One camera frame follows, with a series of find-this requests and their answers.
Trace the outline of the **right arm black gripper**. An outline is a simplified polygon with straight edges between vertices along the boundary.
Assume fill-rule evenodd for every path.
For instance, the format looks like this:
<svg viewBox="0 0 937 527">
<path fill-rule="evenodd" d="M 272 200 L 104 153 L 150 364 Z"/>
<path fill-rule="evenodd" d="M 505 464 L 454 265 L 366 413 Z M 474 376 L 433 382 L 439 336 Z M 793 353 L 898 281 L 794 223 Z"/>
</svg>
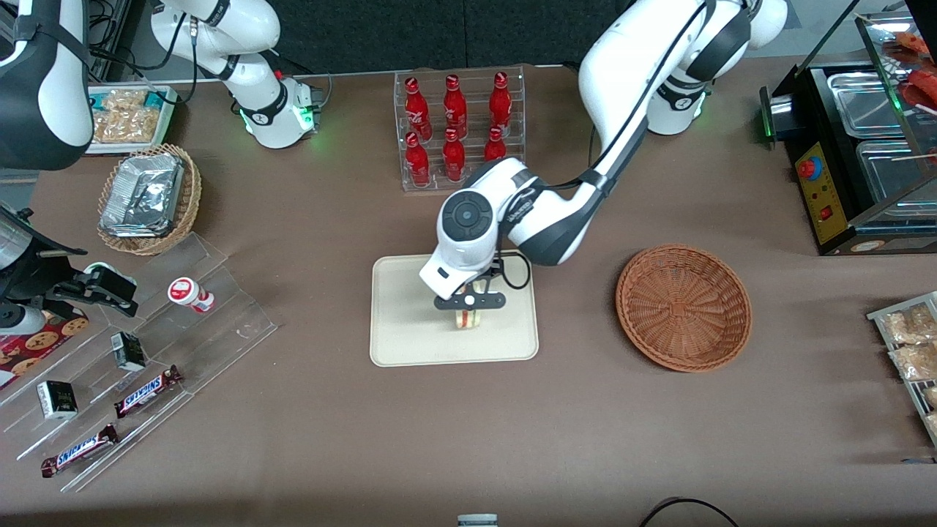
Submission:
<svg viewBox="0 0 937 527">
<path fill-rule="evenodd" d="M 92 266 L 87 283 L 69 283 L 77 271 L 68 260 L 86 255 L 34 230 L 28 221 L 32 211 L 1 210 L 1 290 L 2 301 L 30 304 L 34 297 L 48 302 L 96 301 L 120 311 L 127 317 L 137 314 L 136 280 L 108 266 Z"/>
</svg>

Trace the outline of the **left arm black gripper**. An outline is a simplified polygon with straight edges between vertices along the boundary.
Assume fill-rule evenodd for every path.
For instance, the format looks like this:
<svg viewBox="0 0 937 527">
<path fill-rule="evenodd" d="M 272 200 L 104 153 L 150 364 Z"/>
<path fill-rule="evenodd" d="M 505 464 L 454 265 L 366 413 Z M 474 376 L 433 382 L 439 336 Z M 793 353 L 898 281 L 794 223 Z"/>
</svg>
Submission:
<svg viewBox="0 0 937 527">
<path fill-rule="evenodd" d="M 499 290 L 499 287 L 501 287 L 499 284 L 502 281 L 503 271 L 503 266 L 490 266 L 468 284 L 468 289 L 478 294 L 499 293 L 501 291 Z M 477 326 L 482 324 L 483 313 L 485 311 L 479 308 L 477 311 Z M 453 310 L 448 317 L 454 323 L 454 327 L 458 327 L 458 311 Z"/>
</svg>

